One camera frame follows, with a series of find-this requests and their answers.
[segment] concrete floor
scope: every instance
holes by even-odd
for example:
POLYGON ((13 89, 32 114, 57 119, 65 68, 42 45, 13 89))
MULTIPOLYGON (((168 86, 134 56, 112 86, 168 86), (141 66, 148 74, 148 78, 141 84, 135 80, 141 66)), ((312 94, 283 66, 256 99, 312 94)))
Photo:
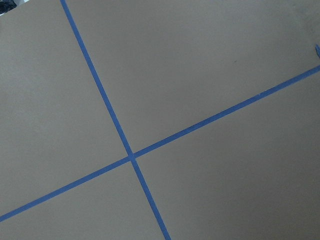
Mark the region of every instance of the concrete floor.
POLYGON ((319 239, 319 11, 31 0, 1 16, 0 240, 319 239))

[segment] floor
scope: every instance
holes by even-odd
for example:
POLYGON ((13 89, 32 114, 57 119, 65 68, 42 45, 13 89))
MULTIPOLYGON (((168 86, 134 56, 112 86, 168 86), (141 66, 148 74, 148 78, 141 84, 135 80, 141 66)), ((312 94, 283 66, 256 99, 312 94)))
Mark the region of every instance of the floor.
POLYGON ((31 0, 0 17, 0 240, 320 239, 320 3, 31 0))

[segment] blue painter's tape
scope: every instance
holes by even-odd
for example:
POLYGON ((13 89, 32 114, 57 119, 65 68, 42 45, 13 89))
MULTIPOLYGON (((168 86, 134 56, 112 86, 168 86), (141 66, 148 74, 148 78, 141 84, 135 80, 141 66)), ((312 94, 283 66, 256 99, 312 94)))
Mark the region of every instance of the blue painter's tape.
POLYGON ((242 108, 244 108, 244 107, 246 107, 246 106, 248 106, 250 104, 253 104, 256 101, 258 101, 260 99, 263 99, 263 98, 265 98, 265 97, 267 97, 267 96, 269 96, 271 94, 274 94, 275 92, 280 91, 281 89, 284 89, 284 88, 286 88, 286 87, 288 87, 288 86, 290 86, 290 85, 292 85, 292 84, 294 84, 296 82, 299 82, 299 81, 301 81, 301 80, 303 80, 303 79, 305 79, 305 78, 307 78, 307 77, 309 77, 309 76, 311 76, 313 74, 316 74, 319 71, 320 71, 320 65, 316 66, 316 67, 314 67, 314 68, 312 68, 312 69, 310 69, 310 70, 308 70, 308 71, 306 71, 306 72, 304 72, 304 73, 302 73, 302 74, 300 74, 298 76, 295 76, 295 77, 293 77, 293 78, 291 78, 291 79, 289 79, 289 80, 287 80, 287 81, 285 81, 283 83, 280 83, 279 85, 276 85, 276 86, 274 86, 274 87, 272 87, 272 88, 270 88, 270 89, 268 89, 268 90, 266 90, 264 92, 261 92, 261 93, 255 95, 255 96, 247 99, 247 100, 244 100, 244 101, 242 101, 242 102, 240 102, 240 103, 238 103, 238 104, 236 104, 236 105, 234 105, 234 106, 232 106, 232 107, 230 107, 230 108, 228 108, 228 109, 226 109, 226 110, 224 110, 224 111, 222 111, 222 112, 220 112, 220 113, 218 113, 216 115, 208 117, 207 119, 205 119, 203 121, 200 121, 200 122, 198 122, 198 123, 186 128, 184 130, 181 130, 181 131, 179 131, 179 132, 177 132, 177 133, 175 133, 175 134, 173 134, 173 135, 171 135, 171 136, 169 136, 169 137, 167 137, 167 138, 165 138, 163 140, 160 140, 160 141, 158 141, 158 142, 156 142, 156 143, 154 143, 154 144, 152 144, 150 146, 147 146, 147 147, 137 151, 134 154, 134 156, 136 158, 138 158, 138 157, 140 157, 140 156, 142 156, 142 155, 144 155, 146 153, 149 153, 150 151, 153 151, 153 150, 155 150, 157 148, 160 148, 161 146, 163 146, 165 144, 168 144, 168 143, 170 143, 170 142, 172 142, 172 141, 174 141, 174 140, 176 140, 178 138, 181 138, 182 136, 184 136, 186 134, 189 134, 189 133, 191 133, 191 132, 193 132, 193 131, 195 131, 195 130, 197 130, 199 128, 202 128, 203 126, 205 126, 207 124, 210 124, 210 123, 212 123, 212 122, 214 122, 214 121, 216 121, 218 119, 221 119, 221 118, 223 118, 223 117, 225 117, 225 116, 227 116, 229 114, 232 114, 233 112, 235 112, 235 111, 237 111, 239 109, 242 109, 242 108))
POLYGON ((170 235, 168 233, 166 225, 165 225, 165 223, 164 223, 164 221, 163 221, 163 219, 162 219, 162 217, 160 215, 160 212, 159 212, 159 210, 157 208, 157 205, 156 205, 156 203, 155 203, 155 201, 154 201, 154 199, 153 199, 153 197, 151 195, 151 192, 150 192, 150 190, 148 188, 146 180, 145 180, 145 178, 144 178, 144 176, 143 176, 143 174, 142 174, 142 172, 140 170, 140 167, 139 167, 139 165, 138 165, 138 163, 137 163, 135 158, 132 158, 131 164, 132 164, 133 169, 134 169, 134 171, 135 171, 135 173, 136 173, 136 175, 137 175, 137 177, 139 179, 139 182, 140 182, 140 184, 142 186, 142 189, 144 191, 144 194, 145 194, 145 196, 146 196, 146 198, 147 198, 147 200, 149 202, 149 205, 150 205, 150 207, 151 207, 151 209, 153 211, 155 219, 158 222, 158 225, 159 225, 159 227, 160 227, 160 229, 162 231, 164 239, 165 240, 171 240, 171 237, 170 237, 170 235))
POLYGON ((105 106, 106 106, 106 108, 107 108, 107 110, 108 110, 108 112, 109 112, 109 114, 110 114, 110 116, 112 118, 113 124, 114 124, 114 126, 115 126, 115 128, 116 128, 116 130, 117 130, 117 132, 118 132, 118 134, 120 136, 120 138, 121 138, 121 141, 123 142, 123 146, 124 146, 126 152, 128 153, 128 155, 132 154, 132 150, 131 150, 131 148, 129 146, 129 143, 128 143, 128 140, 127 140, 127 138, 125 136, 125 133, 124 133, 123 129, 121 128, 121 125, 120 125, 120 123, 118 121, 116 113, 115 113, 115 111, 114 111, 114 109, 113 109, 113 107, 112 107, 112 105, 111 105, 111 103, 109 101, 109 98, 108 98, 108 96, 106 94, 106 91, 105 91, 105 89, 104 89, 104 87, 103 87, 103 85, 102 85, 102 83, 100 81, 100 78, 99 78, 98 73, 97 73, 97 71, 95 69, 95 66, 94 66, 93 62, 91 61, 91 58, 89 56, 89 53, 88 53, 87 48, 85 46, 85 43, 82 40, 82 37, 81 37, 81 35, 80 35, 79 31, 78 31, 76 23, 75 23, 72 15, 70 13, 70 10, 68 8, 68 5, 67 5, 65 0, 60 0, 60 2, 61 2, 61 5, 62 5, 62 7, 64 9, 65 15, 66 15, 66 17, 67 17, 67 19, 68 19, 68 21, 70 23, 70 26, 71 26, 71 28, 73 30, 74 36, 75 36, 76 40, 78 41, 79 47, 80 47, 80 49, 81 49, 81 51, 83 53, 85 61, 86 61, 87 65, 88 65, 88 67, 90 69, 90 72, 91 72, 91 74, 93 76, 95 84, 96 84, 97 88, 99 89, 99 92, 100 92, 101 97, 102 97, 102 99, 104 101, 104 104, 105 104, 105 106))
POLYGON ((88 64, 88 67, 89 67, 89 69, 91 71, 91 74, 92 74, 92 76, 94 78, 94 81, 95 81, 95 83, 96 83, 96 85, 97 85, 97 87, 98 87, 98 89, 100 91, 100 94, 101 94, 101 96, 103 98, 105 106, 106 106, 106 108, 107 108, 107 110, 108 110, 108 112, 109 112, 109 114, 110 114, 110 116, 112 118, 113 124, 115 125, 115 128, 116 128, 116 130, 117 130, 117 132, 118 132, 118 134, 120 136, 120 139, 122 141, 122 144, 123 144, 123 146, 124 146, 124 148, 125 148, 125 150, 126 150, 126 152, 128 154, 128 158, 130 159, 130 161, 132 163, 133 169, 134 169, 134 171, 135 171, 135 173, 136 173, 136 175, 137 175, 137 177, 139 179, 139 182, 140 182, 140 184, 142 186, 142 189, 143 189, 143 191, 144 191, 144 193, 146 195, 146 198, 147 198, 147 200, 148 200, 148 202, 150 204, 150 207, 151 207, 151 209, 152 209, 152 211, 154 213, 154 216, 155 216, 155 218, 156 218, 156 220, 157 220, 157 222, 159 224, 159 227, 160 227, 160 229, 162 231, 162 234, 163 234, 165 240, 171 240, 171 238, 169 236, 169 233, 167 231, 167 228, 166 228, 166 226, 164 224, 164 221, 163 221, 163 219, 162 219, 162 217, 161 217, 161 215, 160 215, 160 213, 158 211, 156 203, 155 203, 155 201, 154 201, 154 199, 153 199, 153 197, 151 195, 151 192, 150 192, 150 190, 149 190, 149 188, 147 186, 147 183, 146 183, 146 181, 145 181, 145 179, 144 179, 144 177, 143 177, 143 175, 142 175, 142 173, 140 171, 140 168, 139 168, 138 163, 137 163, 137 161, 135 159, 135 156, 134 156, 134 154, 132 152, 132 149, 131 149, 131 147, 129 145, 129 142, 128 142, 127 138, 126 138, 126 135, 125 135, 125 133, 124 133, 124 131, 123 131, 121 125, 120 125, 120 122, 118 121, 116 113, 115 113, 115 111, 114 111, 114 109, 113 109, 113 107, 112 107, 112 105, 111 105, 111 103, 109 101, 109 98, 108 98, 108 96, 106 94, 106 91, 105 91, 105 89, 104 89, 104 87, 103 87, 103 85, 102 85, 102 83, 100 81, 100 78, 99 78, 99 76, 97 74, 97 71, 96 71, 96 69, 95 69, 95 67, 94 67, 94 65, 93 65, 93 63, 91 61, 89 53, 88 53, 88 51, 86 49, 86 46, 85 46, 85 44, 84 44, 84 42, 83 42, 83 40, 81 38, 81 35, 80 35, 79 31, 78 31, 76 23, 75 23, 72 15, 70 13, 68 5, 67 5, 65 0, 60 0, 60 2, 62 4, 62 7, 64 9, 66 17, 67 17, 67 19, 68 19, 68 21, 69 21, 69 23, 71 25, 73 33, 74 33, 74 35, 75 35, 75 37, 76 37, 76 39, 78 41, 78 44, 79 44, 79 46, 81 48, 83 56, 84 56, 84 58, 85 58, 85 60, 86 60, 86 62, 88 64))
POLYGON ((35 206, 37 206, 37 205, 39 205, 39 204, 41 204, 41 203, 43 203, 45 201, 48 201, 49 199, 52 199, 53 197, 56 197, 56 196, 66 192, 66 191, 68 191, 70 189, 73 189, 73 188, 81 185, 81 184, 84 184, 85 182, 88 182, 89 180, 92 180, 92 179, 94 179, 94 178, 96 178, 96 177, 98 177, 98 176, 100 176, 102 174, 105 174, 106 172, 109 172, 110 170, 115 169, 115 168, 117 168, 117 167, 129 162, 129 161, 130 161, 129 157, 125 157, 125 158, 123 158, 123 159, 121 159, 119 161, 116 161, 116 162, 114 162, 114 163, 112 163, 112 164, 110 164, 108 166, 105 166, 105 167, 103 167, 103 168, 101 168, 101 169, 99 169, 99 170, 97 170, 97 171, 95 171, 93 173, 90 173, 87 176, 84 176, 84 177, 82 177, 82 178, 80 178, 80 179, 78 179, 78 180, 76 180, 74 182, 71 182, 68 185, 65 185, 65 186, 63 186, 63 187, 61 187, 61 188, 59 188, 59 189, 57 189, 57 190, 55 190, 53 192, 50 192, 47 195, 39 197, 38 199, 36 199, 34 201, 31 201, 31 202, 29 202, 29 203, 27 203, 27 204, 25 204, 25 205, 23 205, 21 207, 18 207, 15 210, 12 210, 12 211, 0 216, 0 222, 13 217, 14 215, 20 214, 20 213, 22 213, 22 212, 24 212, 24 211, 26 211, 26 210, 28 210, 30 208, 33 208, 33 207, 35 207, 35 206))
POLYGON ((318 57, 320 58, 320 46, 317 44, 315 45, 316 54, 318 54, 318 57))

